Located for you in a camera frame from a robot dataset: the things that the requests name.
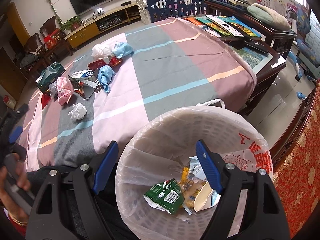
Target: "human hand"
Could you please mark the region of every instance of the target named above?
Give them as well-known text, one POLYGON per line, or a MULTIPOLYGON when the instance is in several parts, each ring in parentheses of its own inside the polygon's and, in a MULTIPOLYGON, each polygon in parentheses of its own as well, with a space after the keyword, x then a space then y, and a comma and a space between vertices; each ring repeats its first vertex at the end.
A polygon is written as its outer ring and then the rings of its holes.
MULTIPOLYGON (((30 190, 31 184, 27 179, 27 174, 24 170, 24 165, 22 162, 19 162, 19 155, 17 153, 13 153, 15 160, 17 161, 16 165, 16 173, 19 176, 17 180, 17 186, 22 188, 23 190, 30 190)), ((8 210, 11 217, 16 219, 18 222, 26 224, 28 222, 29 216, 23 211, 21 207, 19 207, 9 196, 9 194, 4 189, 4 181, 7 177, 7 168, 3 166, 0 169, 0 200, 2 201, 4 207, 8 210)))

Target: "blue gripper pad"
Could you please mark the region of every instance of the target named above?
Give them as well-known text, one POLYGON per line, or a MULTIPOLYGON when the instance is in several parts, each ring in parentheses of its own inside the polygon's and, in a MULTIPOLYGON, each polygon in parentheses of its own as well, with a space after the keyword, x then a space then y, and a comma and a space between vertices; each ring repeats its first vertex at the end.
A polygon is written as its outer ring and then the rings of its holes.
POLYGON ((22 127, 18 126, 9 136, 9 143, 14 143, 22 133, 22 127))
POLYGON ((209 185, 212 189, 215 189, 218 194, 221 194, 223 187, 221 185, 220 172, 210 157, 210 151, 208 151, 205 144, 201 140, 196 143, 196 155, 202 166, 204 174, 207 177, 209 185))
POLYGON ((111 171, 115 166, 118 154, 118 144, 115 141, 112 141, 106 150, 105 157, 94 174, 94 184, 92 190, 96 195, 105 188, 111 171))

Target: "trash can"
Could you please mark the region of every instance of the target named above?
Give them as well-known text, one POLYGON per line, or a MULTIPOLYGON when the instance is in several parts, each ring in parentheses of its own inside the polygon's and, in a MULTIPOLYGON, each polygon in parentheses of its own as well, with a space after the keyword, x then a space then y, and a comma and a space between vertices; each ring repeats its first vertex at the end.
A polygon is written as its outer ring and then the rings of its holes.
MULTIPOLYGON (((121 217, 141 240, 198 240, 204 233, 216 206, 192 215, 180 208, 177 216, 150 207, 143 198, 159 182, 180 181, 200 139, 226 162, 246 171, 265 168, 272 178, 268 144, 242 116, 216 106, 183 107, 162 114, 131 139, 116 171, 121 217)), ((229 236, 239 231, 245 202, 246 190, 242 190, 229 236)))

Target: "tv stand shelf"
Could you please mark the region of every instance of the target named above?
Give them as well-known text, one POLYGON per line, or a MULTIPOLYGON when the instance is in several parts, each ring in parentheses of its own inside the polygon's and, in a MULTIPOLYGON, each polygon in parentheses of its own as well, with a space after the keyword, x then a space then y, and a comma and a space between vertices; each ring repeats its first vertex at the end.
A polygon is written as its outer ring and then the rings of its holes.
POLYGON ((130 16, 130 10, 132 10, 132 9, 137 12, 139 11, 137 4, 131 3, 129 5, 118 7, 118 8, 115 8, 114 10, 105 12, 103 15, 100 15, 97 18, 95 18, 94 20, 87 22, 85 25, 81 25, 79 28, 74 30, 69 35, 67 35, 64 39, 70 43, 72 48, 76 49, 79 45, 81 45, 82 43, 88 41, 89 39, 99 35, 100 33, 108 31, 108 30, 110 30, 116 26, 119 26, 123 23, 131 23, 132 20, 140 18, 140 15, 130 16), (123 16, 125 16, 122 18, 122 22, 120 22, 116 25, 110 26, 109 28, 107 28, 105 30, 100 31, 97 26, 97 21, 101 20, 103 18, 106 18, 106 17, 110 17, 112 14, 116 14, 116 13, 120 13, 123 16))

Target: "metal screw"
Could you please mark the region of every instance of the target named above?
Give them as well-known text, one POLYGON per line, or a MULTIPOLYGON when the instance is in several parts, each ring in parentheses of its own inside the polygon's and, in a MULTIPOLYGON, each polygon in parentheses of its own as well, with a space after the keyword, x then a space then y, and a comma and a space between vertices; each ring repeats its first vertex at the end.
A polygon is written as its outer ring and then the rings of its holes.
POLYGON ((80 166, 81 171, 86 171, 87 169, 89 169, 89 165, 88 164, 82 164, 80 166))
POLYGON ((227 163, 227 164, 226 164, 226 168, 227 168, 228 170, 233 170, 233 169, 235 168, 235 165, 234 165, 233 163, 227 163))
POLYGON ((49 172, 49 175, 50 176, 54 176, 54 175, 56 175, 57 174, 57 171, 56 170, 51 170, 50 172, 49 172))
POLYGON ((261 175, 266 175, 267 174, 267 171, 265 169, 259 169, 259 173, 261 175))

